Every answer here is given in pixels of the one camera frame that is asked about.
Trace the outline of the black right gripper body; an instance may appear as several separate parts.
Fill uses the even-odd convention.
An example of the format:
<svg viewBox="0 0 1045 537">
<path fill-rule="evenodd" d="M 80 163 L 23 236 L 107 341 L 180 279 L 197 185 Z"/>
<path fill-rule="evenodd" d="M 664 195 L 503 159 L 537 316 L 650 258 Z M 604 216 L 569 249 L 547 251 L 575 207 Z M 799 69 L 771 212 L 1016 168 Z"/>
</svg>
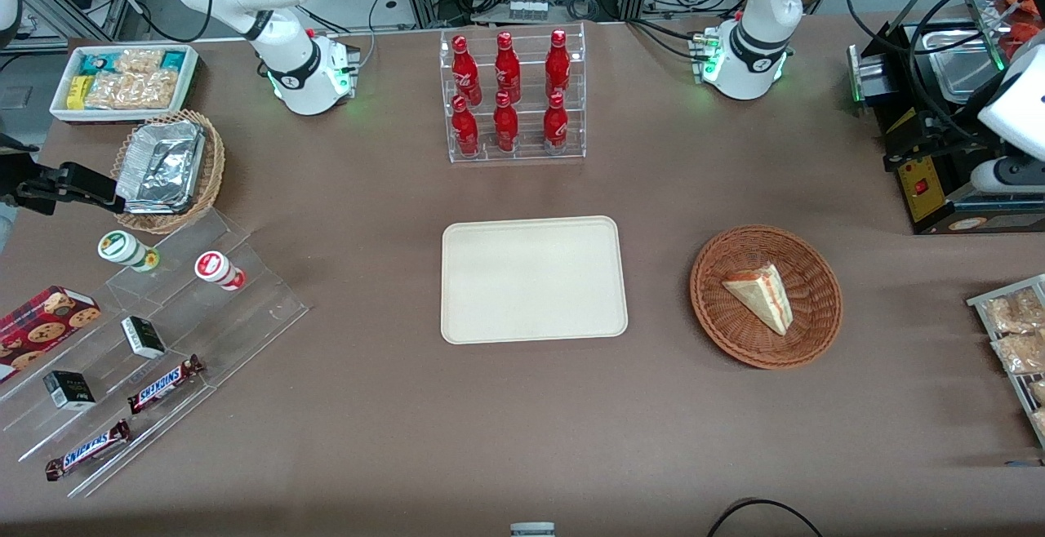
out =
<svg viewBox="0 0 1045 537">
<path fill-rule="evenodd" d="M 34 160 L 1 162 L 1 202 L 10 207 L 25 207 L 41 215 L 55 214 L 62 169 L 50 168 Z"/>
</svg>

